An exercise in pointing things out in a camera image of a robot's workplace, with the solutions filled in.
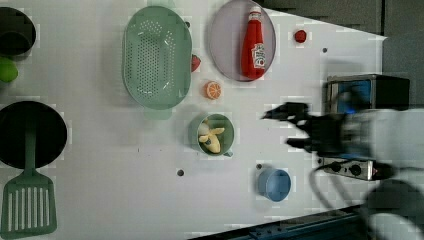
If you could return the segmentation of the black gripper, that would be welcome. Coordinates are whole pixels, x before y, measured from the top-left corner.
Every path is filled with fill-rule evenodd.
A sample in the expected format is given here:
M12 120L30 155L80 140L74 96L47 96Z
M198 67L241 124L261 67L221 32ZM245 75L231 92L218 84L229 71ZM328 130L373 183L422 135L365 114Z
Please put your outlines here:
M335 156L344 152L341 140L341 128L344 115L328 114L311 116L305 103L286 102L274 109L266 111L263 119L287 121L298 124L306 122L308 138L288 138L286 143L306 152L316 152L319 156Z

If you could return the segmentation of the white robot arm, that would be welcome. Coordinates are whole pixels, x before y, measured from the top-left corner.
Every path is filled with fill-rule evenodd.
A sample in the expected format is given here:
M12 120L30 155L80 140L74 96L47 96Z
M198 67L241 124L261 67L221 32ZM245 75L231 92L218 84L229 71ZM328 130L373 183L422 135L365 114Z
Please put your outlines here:
M359 215L384 240L423 240L423 111L364 109L313 116L304 103L287 102L264 114L307 134L289 138L314 153L324 167L368 165L378 185L366 194Z

